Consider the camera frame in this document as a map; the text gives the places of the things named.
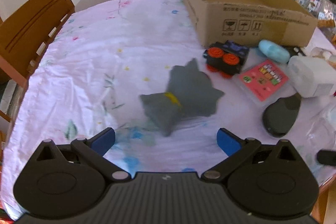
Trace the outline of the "black computer mouse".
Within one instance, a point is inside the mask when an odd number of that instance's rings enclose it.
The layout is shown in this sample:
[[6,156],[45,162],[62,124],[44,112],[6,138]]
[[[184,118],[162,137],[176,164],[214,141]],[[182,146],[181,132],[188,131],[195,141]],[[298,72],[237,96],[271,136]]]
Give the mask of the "black computer mouse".
[[276,138],[285,136],[298,117],[301,100],[302,97],[296,93],[270,104],[262,114],[262,123],[266,131]]

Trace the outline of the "grey shark plush toy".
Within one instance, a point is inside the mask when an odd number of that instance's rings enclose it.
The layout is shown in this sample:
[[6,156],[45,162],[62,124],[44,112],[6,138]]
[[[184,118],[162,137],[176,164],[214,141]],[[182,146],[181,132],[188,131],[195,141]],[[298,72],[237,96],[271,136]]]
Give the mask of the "grey shark plush toy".
[[162,93],[142,94],[140,101],[145,115],[163,136],[169,136],[177,124],[194,117],[210,117],[217,112],[224,92],[213,87],[211,79],[199,70],[196,59],[176,65]]

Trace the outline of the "pink card pack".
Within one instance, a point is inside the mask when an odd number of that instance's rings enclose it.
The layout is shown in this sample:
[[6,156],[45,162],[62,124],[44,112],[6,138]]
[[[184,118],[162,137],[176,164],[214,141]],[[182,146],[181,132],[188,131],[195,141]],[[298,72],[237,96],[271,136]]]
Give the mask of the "pink card pack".
[[235,75],[233,80],[248,98],[263,106],[276,100],[289,84],[289,77],[269,59]]

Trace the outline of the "white plastic bottle green label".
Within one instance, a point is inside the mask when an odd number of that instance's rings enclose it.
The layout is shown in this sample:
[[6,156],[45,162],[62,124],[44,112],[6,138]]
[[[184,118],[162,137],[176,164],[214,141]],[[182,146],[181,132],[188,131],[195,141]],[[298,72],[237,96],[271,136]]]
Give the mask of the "white plastic bottle green label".
[[287,72],[293,87],[303,98],[335,93],[335,69],[323,59],[293,56],[288,62]]

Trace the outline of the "black toy cube orange wheels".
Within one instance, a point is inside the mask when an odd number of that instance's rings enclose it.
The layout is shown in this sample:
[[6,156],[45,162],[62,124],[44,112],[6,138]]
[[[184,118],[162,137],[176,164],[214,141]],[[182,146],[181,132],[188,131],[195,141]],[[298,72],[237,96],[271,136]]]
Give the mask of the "black toy cube orange wheels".
[[241,72],[248,55],[249,47],[230,40],[212,43],[203,52],[206,68],[211,72],[219,72],[227,79]]

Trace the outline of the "light blue oval case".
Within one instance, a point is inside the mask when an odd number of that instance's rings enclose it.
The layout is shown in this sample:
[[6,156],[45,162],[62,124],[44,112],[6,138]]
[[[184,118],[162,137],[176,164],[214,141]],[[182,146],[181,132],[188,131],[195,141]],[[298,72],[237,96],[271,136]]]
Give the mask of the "light blue oval case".
[[290,59],[290,53],[284,47],[269,40],[261,40],[258,48],[266,57],[278,63],[286,64]]

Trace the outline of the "black digital timer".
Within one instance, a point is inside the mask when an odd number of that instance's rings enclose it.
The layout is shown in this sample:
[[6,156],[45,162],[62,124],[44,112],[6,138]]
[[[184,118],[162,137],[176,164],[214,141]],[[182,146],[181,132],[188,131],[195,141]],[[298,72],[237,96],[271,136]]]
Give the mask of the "black digital timer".
[[306,56],[300,47],[285,46],[284,47],[290,54],[290,56]]

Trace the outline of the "pink floral tablecloth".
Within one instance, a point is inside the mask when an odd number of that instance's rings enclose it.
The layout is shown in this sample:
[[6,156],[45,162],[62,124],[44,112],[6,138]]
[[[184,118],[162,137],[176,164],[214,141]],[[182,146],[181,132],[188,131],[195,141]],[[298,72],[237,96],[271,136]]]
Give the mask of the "pink floral tablecloth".
[[[5,149],[1,198],[16,223],[313,223],[313,170],[334,133],[308,141],[315,118],[335,120],[335,98],[303,98],[283,137],[264,110],[296,94],[288,86],[255,104],[231,79],[211,73],[183,0],[114,0],[74,13],[29,79]],[[224,92],[210,117],[180,121],[163,136],[140,95],[162,93],[176,65],[196,59]],[[89,139],[114,129],[100,156]],[[241,139],[228,157],[226,128]]]

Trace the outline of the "wooden chair left side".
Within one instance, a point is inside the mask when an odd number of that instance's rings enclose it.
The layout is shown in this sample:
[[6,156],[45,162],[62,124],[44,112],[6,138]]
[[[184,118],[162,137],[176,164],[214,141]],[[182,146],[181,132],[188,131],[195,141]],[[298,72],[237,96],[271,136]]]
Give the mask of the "wooden chair left side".
[[1,23],[1,69],[25,88],[46,49],[74,12],[72,0],[28,0]]

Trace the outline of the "brown cardboard box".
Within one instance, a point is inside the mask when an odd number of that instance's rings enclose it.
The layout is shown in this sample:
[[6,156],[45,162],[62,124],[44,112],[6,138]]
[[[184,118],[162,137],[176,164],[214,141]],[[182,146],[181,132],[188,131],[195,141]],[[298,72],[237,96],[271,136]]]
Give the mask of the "brown cardboard box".
[[183,0],[198,35],[207,48],[231,40],[257,46],[262,39],[281,46],[305,47],[317,26],[295,0]]

